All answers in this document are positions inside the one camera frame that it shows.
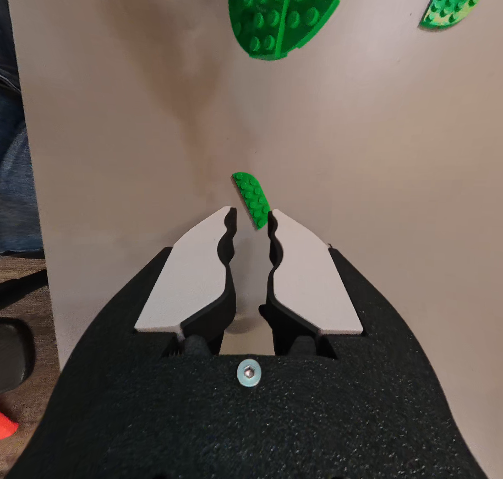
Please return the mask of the person's blue jeans leg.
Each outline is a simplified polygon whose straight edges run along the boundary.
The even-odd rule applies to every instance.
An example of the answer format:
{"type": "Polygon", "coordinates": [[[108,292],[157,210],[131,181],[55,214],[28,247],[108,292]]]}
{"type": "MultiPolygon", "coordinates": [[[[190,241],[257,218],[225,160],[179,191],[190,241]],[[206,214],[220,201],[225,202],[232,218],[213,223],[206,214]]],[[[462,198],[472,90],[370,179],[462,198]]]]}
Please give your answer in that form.
{"type": "Polygon", "coordinates": [[[43,257],[8,0],[1,0],[1,255],[43,257]]]}

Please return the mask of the green lego plate assembly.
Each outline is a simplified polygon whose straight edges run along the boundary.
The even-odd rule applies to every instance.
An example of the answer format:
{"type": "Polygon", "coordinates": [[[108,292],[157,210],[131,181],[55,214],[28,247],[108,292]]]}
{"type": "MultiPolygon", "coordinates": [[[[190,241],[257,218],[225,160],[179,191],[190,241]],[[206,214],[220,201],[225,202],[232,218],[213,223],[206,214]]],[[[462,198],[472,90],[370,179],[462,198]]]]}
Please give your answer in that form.
{"type": "Polygon", "coordinates": [[[228,0],[231,28],[254,59],[277,61],[323,28],[340,0],[228,0]]]}

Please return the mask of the green half-round lego plate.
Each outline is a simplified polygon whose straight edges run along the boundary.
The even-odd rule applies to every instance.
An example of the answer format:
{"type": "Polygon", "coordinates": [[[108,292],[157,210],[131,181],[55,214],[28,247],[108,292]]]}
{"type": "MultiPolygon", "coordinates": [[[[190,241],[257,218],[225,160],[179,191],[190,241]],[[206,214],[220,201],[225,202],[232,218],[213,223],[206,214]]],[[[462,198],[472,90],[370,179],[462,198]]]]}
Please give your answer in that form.
{"type": "Polygon", "coordinates": [[[232,179],[242,196],[255,228],[261,230],[267,225],[271,208],[260,182],[255,176],[246,172],[234,173],[232,179]]]}
{"type": "Polygon", "coordinates": [[[419,22],[422,29],[446,29],[466,18],[480,0],[430,0],[419,22]]]}

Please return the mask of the black shoe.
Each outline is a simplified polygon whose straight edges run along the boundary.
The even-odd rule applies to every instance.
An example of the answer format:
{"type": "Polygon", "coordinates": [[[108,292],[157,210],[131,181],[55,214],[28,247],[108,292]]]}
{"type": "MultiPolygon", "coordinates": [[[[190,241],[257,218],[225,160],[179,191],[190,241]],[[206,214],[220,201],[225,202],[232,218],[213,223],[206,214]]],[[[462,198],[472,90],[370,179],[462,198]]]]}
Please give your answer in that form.
{"type": "Polygon", "coordinates": [[[35,366],[34,336],[20,319],[1,318],[1,394],[24,383],[35,366]]]}

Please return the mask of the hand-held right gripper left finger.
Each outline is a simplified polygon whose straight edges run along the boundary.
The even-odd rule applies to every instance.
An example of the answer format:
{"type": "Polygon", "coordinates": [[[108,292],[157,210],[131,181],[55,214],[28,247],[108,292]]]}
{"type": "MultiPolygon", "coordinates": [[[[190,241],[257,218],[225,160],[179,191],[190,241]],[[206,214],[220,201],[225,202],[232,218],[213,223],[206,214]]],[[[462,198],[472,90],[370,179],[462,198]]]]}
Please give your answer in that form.
{"type": "Polygon", "coordinates": [[[187,231],[172,247],[135,324],[141,333],[173,333],[179,342],[204,338],[219,354],[236,316],[230,269],[237,210],[225,206],[187,231]]]}

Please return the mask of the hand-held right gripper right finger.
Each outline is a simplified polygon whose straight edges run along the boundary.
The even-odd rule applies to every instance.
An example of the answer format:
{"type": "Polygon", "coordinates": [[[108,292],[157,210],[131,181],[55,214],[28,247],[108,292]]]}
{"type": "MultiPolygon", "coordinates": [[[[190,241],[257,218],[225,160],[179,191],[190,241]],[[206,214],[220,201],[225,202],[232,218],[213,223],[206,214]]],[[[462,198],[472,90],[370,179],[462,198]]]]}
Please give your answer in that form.
{"type": "Polygon", "coordinates": [[[361,336],[364,328],[331,247],[279,209],[267,219],[273,267],[259,312],[272,331],[274,353],[287,355],[298,344],[308,354],[324,355],[324,337],[361,336]]]}

